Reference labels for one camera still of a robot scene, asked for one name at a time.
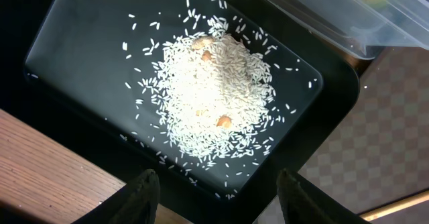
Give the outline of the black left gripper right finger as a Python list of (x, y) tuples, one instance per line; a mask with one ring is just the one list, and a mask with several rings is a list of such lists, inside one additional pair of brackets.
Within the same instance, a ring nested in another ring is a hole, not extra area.
[(290, 224), (368, 224), (297, 172), (286, 168), (277, 177), (277, 194)]

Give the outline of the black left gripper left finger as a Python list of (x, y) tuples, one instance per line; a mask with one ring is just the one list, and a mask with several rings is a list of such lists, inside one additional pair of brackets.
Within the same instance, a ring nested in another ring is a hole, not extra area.
[(147, 169), (73, 224), (154, 224), (159, 202), (159, 177)]

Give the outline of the brown serving tray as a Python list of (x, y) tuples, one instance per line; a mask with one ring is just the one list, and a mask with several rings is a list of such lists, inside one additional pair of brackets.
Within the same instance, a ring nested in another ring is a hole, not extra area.
[(391, 48), (300, 175), (361, 214), (428, 188), (428, 51)]

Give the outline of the black tray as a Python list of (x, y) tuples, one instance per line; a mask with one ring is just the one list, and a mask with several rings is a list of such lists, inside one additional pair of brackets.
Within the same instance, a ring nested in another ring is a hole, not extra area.
[[(162, 49), (143, 49), (205, 30), (212, 15), (268, 34), (273, 106), (286, 120), (258, 136), (269, 154), (209, 170), (189, 158), (187, 174), (139, 87)], [(353, 68), (267, 0), (1, 0), (1, 108), (121, 180), (153, 168), (163, 206), (193, 223), (253, 222), (278, 172), (301, 169), (358, 96)]]

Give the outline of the clear plastic bin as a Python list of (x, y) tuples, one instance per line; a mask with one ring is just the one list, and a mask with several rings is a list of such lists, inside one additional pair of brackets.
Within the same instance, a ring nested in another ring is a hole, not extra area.
[(354, 0), (268, 0), (343, 52), (372, 60), (382, 47), (428, 48), (428, 0), (392, 0), (373, 9)]

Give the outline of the pile of rice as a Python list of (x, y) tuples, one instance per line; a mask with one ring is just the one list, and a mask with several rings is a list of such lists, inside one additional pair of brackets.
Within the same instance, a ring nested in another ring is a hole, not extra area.
[(184, 0), (121, 20), (125, 88), (134, 102), (123, 142), (218, 199), (232, 199), (321, 90), (321, 75), (221, 0)]

